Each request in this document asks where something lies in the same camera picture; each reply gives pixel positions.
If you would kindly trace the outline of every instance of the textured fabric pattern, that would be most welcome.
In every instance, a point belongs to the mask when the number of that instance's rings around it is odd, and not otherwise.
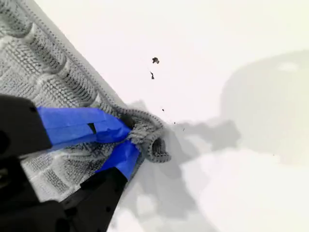
[[[97,107],[116,117],[130,115],[135,128],[128,139],[144,158],[165,162],[161,121],[128,109],[73,55],[25,1],[0,0],[0,93],[21,96],[36,106]],[[79,144],[23,161],[41,201],[63,200],[99,169],[115,144]]]

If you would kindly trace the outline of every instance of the blue painter's tape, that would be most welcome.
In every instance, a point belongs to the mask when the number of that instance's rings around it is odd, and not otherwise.
[[[96,108],[44,108],[38,112],[53,145],[52,150],[87,142],[124,140],[130,129],[116,117]],[[93,124],[95,132],[88,124]]]
[[[116,167],[129,180],[139,154],[140,152],[136,146],[126,140],[114,148],[110,157],[96,173]]]

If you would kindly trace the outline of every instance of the knitted cloth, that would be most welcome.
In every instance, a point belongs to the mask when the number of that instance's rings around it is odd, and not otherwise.
[[[144,158],[168,161],[160,139],[162,122],[147,112],[128,109],[72,46],[56,35],[59,30],[51,31],[33,4],[0,0],[0,93],[28,98],[36,106],[97,107],[116,117],[129,115],[135,127],[128,139],[141,152],[135,172]],[[41,201],[61,201],[103,165],[114,146],[79,144],[43,153],[22,165]]]

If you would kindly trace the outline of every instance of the gray towel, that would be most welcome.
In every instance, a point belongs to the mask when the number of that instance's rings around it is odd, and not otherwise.
[[[135,172],[144,158],[170,160],[160,139],[162,122],[147,112],[128,109],[58,36],[59,31],[47,26],[39,11],[33,2],[0,0],[0,93],[28,98],[36,106],[97,107],[116,117],[129,115],[136,124],[128,139],[141,152]],[[102,166],[114,146],[79,144],[22,165],[41,201],[61,201]]]

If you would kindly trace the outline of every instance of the dark debris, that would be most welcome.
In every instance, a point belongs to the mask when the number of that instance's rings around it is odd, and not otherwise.
[[[157,64],[158,64],[159,62],[160,62],[160,61],[159,61],[159,59],[158,59],[157,57],[154,57],[154,58],[153,58],[153,64],[154,64],[154,63],[157,63]]]

